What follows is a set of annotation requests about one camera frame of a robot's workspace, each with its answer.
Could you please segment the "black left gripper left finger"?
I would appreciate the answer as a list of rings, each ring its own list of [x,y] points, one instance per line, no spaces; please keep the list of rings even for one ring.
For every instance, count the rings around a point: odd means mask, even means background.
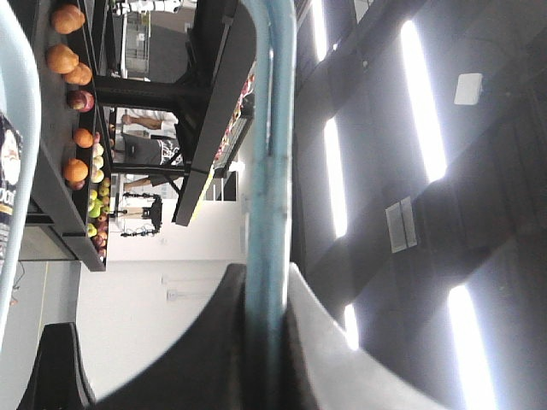
[[[230,264],[201,313],[168,351],[97,409],[243,409],[244,280]]]

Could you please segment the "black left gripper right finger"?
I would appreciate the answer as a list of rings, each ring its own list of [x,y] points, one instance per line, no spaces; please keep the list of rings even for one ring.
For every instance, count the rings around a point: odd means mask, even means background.
[[[306,409],[442,409],[368,352],[352,349],[344,331],[289,265],[286,323]]]

